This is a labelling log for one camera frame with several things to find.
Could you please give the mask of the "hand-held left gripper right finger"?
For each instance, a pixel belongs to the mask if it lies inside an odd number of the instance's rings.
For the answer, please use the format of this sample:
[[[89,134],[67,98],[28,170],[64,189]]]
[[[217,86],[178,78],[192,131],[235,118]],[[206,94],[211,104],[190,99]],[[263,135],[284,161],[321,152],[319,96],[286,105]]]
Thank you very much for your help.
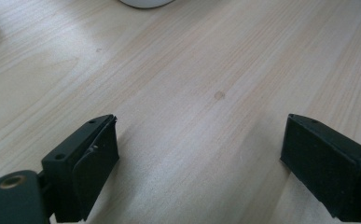
[[[281,161],[342,222],[361,222],[361,145],[324,123],[290,114]]]

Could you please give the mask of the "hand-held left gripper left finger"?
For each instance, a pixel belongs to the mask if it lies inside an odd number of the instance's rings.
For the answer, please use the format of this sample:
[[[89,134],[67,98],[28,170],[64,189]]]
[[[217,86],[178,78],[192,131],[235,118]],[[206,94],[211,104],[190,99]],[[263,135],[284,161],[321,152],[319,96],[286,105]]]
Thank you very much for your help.
[[[119,159],[111,114],[91,119],[42,160],[45,180],[55,194],[52,212],[60,223],[88,218]]]

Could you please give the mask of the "pale blue compartment storage box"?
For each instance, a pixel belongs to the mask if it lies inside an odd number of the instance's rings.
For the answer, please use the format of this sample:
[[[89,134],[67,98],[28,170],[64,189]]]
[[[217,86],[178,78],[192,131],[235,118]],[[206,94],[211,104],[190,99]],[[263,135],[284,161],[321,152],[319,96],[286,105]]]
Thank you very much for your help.
[[[154,8],[169,4],[173,0],[119,0],[119,1],[130,7]]]

